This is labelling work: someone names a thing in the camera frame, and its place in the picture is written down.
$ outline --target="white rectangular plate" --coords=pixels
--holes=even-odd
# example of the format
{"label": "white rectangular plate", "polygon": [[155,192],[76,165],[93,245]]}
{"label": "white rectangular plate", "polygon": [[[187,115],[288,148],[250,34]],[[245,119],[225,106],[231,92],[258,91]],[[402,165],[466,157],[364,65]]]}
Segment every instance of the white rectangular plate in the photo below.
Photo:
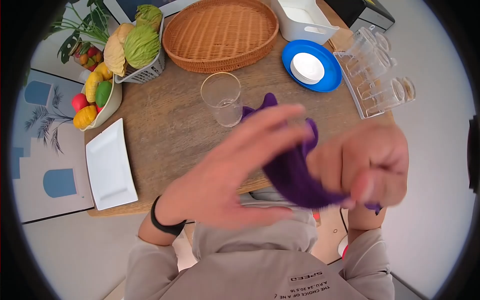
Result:
{"label": "white rectangular plate", "polygon": [[123,119],[118,119],[86,146],[90,187],[98,210],[138,200],[128,162]]}

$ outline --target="palm tree illustration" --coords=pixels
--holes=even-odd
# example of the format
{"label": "palm tree illustration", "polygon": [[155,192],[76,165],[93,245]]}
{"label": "palm tree illustration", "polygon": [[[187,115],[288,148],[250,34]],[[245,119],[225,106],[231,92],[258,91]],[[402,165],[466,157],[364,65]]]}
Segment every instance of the palm tree illustration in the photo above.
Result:
{"label": "palm tree illustration", "polygon": [[[73,117],[65,115],[59,109],[59,104],[62,101],[62,98],[63,94],[59,91],[59,86],[54,86],[52,99],[53,112],[49,112],[45,106],[37,106],[32,111],[32,117],[29,120],[25,121],[25,131],[31,129],[37,121],[40,122],[40,126],[36,131],[37,142],[43,141],[43,146],[45,147],[48,147],[48,142],[50,142],[52,150],[55,151],[57,155],[59,155],[59,152],[64,154],[61,150],[59,143],[59,126],[65,122],[73,120]],[[50,128],[53,122],[57,120],[58,122],[60,122],[60,124],[55,127],[55,129],[52,131],[52,134],[50,135]]]}

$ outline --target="person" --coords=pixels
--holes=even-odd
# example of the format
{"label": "person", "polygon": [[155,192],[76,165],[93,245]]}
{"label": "person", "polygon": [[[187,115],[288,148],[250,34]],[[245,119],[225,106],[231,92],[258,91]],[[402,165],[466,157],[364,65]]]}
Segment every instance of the person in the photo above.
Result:
{"label": "person", "polygon": [[[395,125],[363,121],[307,156],[313,178],[350,194],[342,203],[348,250],[338,274],[309,253],[317,241],[310,210],[271,188],[236,194],[250,172],[313,137],[309,126],[284,125],[304,113],[302,105],[257,112],[168,186],[138,231],[125,300],[394,298],[380,227],[386,207],[407,191],[408,146]],[[383,209],[376,215],[365,203]],[[198,263],[179,272],[172,242],[185,219],[196,221]]]}

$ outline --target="purple cloth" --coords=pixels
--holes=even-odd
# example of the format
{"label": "purple cloth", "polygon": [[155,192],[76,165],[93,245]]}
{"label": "purple cloth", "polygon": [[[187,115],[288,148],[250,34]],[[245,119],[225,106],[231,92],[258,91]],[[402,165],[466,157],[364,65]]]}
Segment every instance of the purple cloth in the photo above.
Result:
{"label": "purple cloth", "polygon": [[[242,120],[264,108],[277,105],[272,93],[265,95],[264,102],[257,109],[243,107]],[[349,197],[348,194],[340,194],[325,190],[320,182],[313,179],[307,169],[306,157],[318,143],[318,130],[315,122],[307,118],[306,122],[311,126],[315,138],[311,141],[302,142],[295,148],[280,154],[264,166],[263,170],[273,186],[290,202],[307,208],[321,208],[331,204],[339,204]],[[378,205],[366,205],[374,209],[378,214]]]}

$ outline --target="wicker tray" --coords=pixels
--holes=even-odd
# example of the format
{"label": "wicker tray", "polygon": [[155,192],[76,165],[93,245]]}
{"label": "wicker tray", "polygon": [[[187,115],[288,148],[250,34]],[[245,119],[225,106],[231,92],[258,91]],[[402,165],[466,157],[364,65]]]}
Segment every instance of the wicker tray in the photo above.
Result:
{"label": "wicker tray", "polygon": [[258,0],[202,0],[170,21],[162,43],[187,71],[228,72],[267,55],[277,32],[277,17]]}

